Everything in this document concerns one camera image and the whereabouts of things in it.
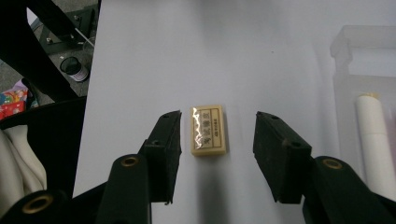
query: white cylinder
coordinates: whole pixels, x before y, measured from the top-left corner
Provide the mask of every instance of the white cylinder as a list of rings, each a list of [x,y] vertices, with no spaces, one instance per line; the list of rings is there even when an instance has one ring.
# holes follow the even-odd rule
[[[356,106],[366,184],[372,192],[396,201],[396,174],[381,102],[365,94]]]

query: clear plastic container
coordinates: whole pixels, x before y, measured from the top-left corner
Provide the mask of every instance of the clear plastic container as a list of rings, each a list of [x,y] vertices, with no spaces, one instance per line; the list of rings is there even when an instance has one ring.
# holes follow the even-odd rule
[[[341,160],[365,180],[356,99],[377,92],[396,164],[396,27],[344,26],[331,46]]]

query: gray carpet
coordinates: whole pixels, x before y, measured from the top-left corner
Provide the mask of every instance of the gray carpet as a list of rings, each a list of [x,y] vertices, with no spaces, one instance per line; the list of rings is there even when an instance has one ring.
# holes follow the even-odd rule
[[[97,0],[53,0],[55,5],[57,5],[63,12],[75,11],[83,9],[87,6],[92,6],[97,4]],[[91,36],[95,36],[96,22],[93,23]],[[35,30],[35,36],[40,37],[42,31],[42,26]],[[73,50],[68,52],[62,52],[50,55],[52,62],[59,68],[63,58],[70,56],[77,57],[78,60],[89,70],[91,70],[92,56],[83,50]],[[73,90],[79,96],[85,96],[88,92],[89,80],[83,83],[77,83],[68,75],[64,74],[65,78],[69,81]],[[11,89],[14,84],[19,81],[22,76],[17,73],[14,69],[9,67],[6,63],[0,62],[0,92]],[[53,101],[45,94],[35,91],[37,93],[38,102],[40,105],[46,105],[53,103]]]

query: eraser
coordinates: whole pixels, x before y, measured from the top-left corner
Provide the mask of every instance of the eraser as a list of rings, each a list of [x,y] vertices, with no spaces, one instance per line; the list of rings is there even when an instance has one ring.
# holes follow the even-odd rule
[[[221,105],[191,108],[191,154],[194,156],[226,153],[224,119]]]

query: white table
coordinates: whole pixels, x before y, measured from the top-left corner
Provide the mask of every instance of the white table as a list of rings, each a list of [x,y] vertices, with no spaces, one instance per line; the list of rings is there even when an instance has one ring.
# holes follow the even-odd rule
[[[153,223],[304,223],[274,203],[252,153],[255,114],[285,120],[339,156],[330,45],[343,25],[396,25],[393,0],[104,0],[75,195],[136,153],[157,118],[180,109],[183,154],[174,204]],[[228,153],[190,154],[189,109],[221,104]]]

